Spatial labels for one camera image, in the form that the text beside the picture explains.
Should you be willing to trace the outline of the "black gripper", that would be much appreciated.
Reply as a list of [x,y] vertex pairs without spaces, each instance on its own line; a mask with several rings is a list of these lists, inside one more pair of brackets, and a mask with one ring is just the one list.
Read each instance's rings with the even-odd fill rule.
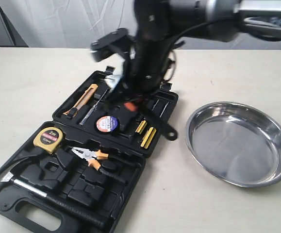
[[[173,50],[173,38],[152,41],[141,37],[131,37],[129,48],[134,56],[126,62],[123,69],[122,93],[152,94],[164,81],[169,67],[169,54]],[[131,112],[137,111],[137,105],[126,102],[124,106]]]

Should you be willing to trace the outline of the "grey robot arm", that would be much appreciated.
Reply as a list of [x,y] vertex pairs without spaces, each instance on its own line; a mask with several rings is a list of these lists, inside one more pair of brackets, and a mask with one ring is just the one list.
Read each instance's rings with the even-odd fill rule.
[[182,37],[230,42],[246,33],[281,41],[281,0],[136,0],[135,56],[125,76],[125,107],[138,110],[160,85]]

